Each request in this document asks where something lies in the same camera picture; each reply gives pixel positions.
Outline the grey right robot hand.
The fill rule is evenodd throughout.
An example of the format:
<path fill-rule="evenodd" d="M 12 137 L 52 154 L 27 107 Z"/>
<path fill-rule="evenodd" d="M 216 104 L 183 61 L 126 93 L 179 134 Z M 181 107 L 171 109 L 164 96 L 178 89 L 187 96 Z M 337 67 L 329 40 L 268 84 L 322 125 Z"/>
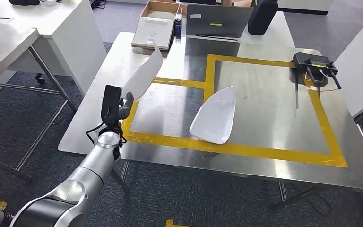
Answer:
<path fill-rule="evenodd" d="M 118 108 L 118 120 L 124 120 L 129 116 L 133 102 L 134 102 L 134 96 L 132 92 L 128 92 L 126 94 L 125 104 Z"/>

